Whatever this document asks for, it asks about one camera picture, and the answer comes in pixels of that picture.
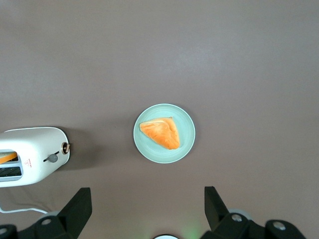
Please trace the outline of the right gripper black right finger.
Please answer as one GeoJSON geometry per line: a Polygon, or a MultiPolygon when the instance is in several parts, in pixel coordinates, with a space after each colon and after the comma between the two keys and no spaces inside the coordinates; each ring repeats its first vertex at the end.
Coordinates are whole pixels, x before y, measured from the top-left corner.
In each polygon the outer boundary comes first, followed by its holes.
{"type": "Polygon", "coordinates": [[[204,211],[210,226],[202,239],[258,239],[259,226],[241,213],[227,209],[215,187],[204,188],[204,211]]]}

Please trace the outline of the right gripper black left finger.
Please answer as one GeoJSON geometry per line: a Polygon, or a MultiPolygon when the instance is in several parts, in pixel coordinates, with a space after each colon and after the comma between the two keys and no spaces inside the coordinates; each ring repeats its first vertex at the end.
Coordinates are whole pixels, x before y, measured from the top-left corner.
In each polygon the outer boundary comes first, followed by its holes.
{"type": "Polygon", "coordinates": [[[92,214],[90,188],[81,188],[56,216],[45,216],[18,233],[20,239],[77,239],[92,214]]]}

